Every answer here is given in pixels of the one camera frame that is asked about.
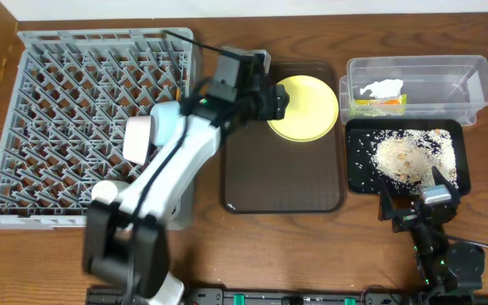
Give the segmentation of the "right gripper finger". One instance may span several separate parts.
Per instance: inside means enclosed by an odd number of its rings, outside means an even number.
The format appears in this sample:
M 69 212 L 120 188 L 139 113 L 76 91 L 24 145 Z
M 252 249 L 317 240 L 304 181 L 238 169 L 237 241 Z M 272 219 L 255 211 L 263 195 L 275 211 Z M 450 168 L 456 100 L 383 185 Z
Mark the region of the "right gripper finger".
M 380 211 L 379 220 L 388 220 L 393 218 L 393 201 L 388 191 L 385 181 L 379 178 L 380 188 Z
M 433 166 L 431 168 L 431 174 L 432 174 L 432 177 L 433 177 L 433 180 L 434 180 L 436 186 L 438 186 L 438 185 L 444 185 L 445 187 L 454 187 L 455 186 L 435 166 Z

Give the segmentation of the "leftover rice pile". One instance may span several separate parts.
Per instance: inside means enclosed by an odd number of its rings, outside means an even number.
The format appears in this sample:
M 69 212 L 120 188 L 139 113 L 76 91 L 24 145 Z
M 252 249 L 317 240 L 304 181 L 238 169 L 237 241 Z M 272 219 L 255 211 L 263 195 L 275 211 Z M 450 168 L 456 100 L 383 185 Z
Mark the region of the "leftover rice pile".
M 374 149 L 372 160 L 381 174 L 408 186 L 410 195 L 435 184 L 431 174 L 433 166 L 458 188 L 454 148 L 444 130 L 407 130 L 400 136 L 389 134 Z

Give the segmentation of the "yellow round plate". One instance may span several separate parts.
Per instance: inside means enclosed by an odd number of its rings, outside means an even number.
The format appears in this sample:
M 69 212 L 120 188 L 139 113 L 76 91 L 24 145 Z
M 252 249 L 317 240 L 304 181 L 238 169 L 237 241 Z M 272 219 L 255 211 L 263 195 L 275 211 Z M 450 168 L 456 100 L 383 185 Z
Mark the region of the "yellow round plate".
M 295 142 L 315 141 L 335 125 L 339 106 L 334 91 L 322 80 L 309 75 L 293 75 L 278 82 L 289 95 L 283 119 L 269 120 L 278 136 Z

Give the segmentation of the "light blue bowl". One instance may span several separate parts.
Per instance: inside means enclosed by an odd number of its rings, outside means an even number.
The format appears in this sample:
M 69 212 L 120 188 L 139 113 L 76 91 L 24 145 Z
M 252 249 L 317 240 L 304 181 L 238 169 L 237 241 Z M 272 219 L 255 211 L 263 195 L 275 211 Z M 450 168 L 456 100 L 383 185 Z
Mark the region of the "light blue bowl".
M 150 115 L 153 120 L 152 143 L 156 147 L 162 147 L 175 132 L 180 117 L 180 103 L 177 101 L 156 103 Z

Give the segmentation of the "green orange snack wrapper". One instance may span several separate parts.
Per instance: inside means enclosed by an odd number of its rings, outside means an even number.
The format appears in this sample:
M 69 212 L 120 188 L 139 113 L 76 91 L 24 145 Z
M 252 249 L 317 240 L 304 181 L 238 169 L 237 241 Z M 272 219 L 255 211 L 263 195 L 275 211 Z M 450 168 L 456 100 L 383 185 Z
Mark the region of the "green orange snack wrapper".
M 402 116 L 406 112 L 407 95 L 381 99 L 355 100 L 350 107 L 352 116 Z

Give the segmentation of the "white paper napkin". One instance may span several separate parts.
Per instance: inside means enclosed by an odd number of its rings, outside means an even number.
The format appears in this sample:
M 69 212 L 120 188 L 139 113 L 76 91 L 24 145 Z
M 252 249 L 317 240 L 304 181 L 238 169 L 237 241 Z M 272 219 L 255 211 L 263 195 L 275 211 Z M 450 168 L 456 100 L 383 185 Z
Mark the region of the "white paper napkin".
M 364 96 L 368 93 L 369 97 L 374 99 L 382 99 L 388 97 L 396 97 L 401 94 L 404 82 L 400 79 L 386 79 L 382 81 L 375 81 L 359 90 L 359 94 Z

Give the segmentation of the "pink white bowl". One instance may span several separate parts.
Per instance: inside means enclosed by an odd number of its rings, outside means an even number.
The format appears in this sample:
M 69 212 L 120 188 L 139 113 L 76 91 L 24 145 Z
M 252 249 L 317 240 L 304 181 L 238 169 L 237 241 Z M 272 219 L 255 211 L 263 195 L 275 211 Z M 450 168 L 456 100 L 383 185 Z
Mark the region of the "pink white bowl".
M 124 159 L 139 165 L 147 161 L 152 127 L 151 116 L 135 116 L 127 120 L 122 152 Z

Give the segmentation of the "white plastic cup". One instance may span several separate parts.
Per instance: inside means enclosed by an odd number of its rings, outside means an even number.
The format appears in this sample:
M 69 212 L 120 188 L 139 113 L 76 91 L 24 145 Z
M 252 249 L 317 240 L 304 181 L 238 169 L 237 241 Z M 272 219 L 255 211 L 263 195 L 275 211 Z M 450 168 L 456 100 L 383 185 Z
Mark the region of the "white plastic cup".
M 101 180 L 91 189 L 91 199 L 110 204 L 129 186 L 128 182 L 119 180 Z

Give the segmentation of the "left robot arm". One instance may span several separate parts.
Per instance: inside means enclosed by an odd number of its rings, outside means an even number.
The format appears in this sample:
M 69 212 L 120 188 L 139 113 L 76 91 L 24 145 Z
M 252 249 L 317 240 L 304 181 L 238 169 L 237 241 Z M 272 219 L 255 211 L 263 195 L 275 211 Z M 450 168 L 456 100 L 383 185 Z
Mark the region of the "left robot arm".
M 214 75 L 194 85 L 176 115 L 149 116 L 127 135 L 171 137 L 142 174 L 113 197 L 94 196 L 86 214 L 82 268 L 123 292 L 121 304 L 177 304 L 183 283 L 169 272 L 166 228 L 198 170 L 232 131 L 249 121 L 283 119 L 290 101 L 272 82 L 265 50 L 218 50 Z

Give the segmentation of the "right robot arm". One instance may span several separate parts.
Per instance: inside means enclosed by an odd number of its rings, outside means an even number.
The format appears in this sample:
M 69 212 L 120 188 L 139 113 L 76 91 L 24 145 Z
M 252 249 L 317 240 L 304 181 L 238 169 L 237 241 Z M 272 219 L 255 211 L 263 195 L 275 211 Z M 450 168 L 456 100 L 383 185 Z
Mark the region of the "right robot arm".
M 485 251 L 465 241 L 450 242 L 443 225 L 457 215 L 461 194 L 438 170 L 435 184 L 421 190 L 409 208 L 396 209 L 384 179 L 379 179 L 379 220 L 390 220 L 395 233 L 408 231 L 414 243 L 419 273 L 426 287 L 402 304 L 476 304 L 474 292 L 482 288 Z

